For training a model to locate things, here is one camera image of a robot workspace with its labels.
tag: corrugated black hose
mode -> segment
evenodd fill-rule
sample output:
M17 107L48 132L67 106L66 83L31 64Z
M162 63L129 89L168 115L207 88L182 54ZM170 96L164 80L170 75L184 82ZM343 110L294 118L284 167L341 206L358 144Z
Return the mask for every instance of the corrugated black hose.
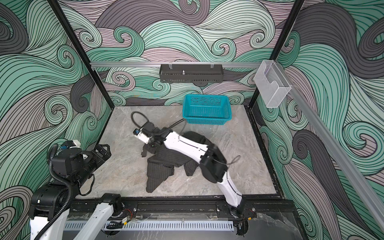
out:
M60 210L53 216L53 218L41 229L41 231L37 234L35 240L39 240L43 234L48 230L48 228L50 226L52 226L52 224L59 218L59 216L67 209L68 207L68 204L70 203L71 199L72 199L72 195L73 195L73 188L72 188L72 185L69 181L65 180L64 178L60 177L59 175L57 175L55 173L55 171L53 170L53 166L52 166L52 161L51 159L56 155L56 152L57 152L57 148L58 148L58 144L54 144L50 150L48 151L48 154L47 154L47 161L48 161L48 169L49 169L49 173L50 175L52 176L52 178L62 184L64 184L66 187L67 187L67 198L65 199L62 207L60 208Z

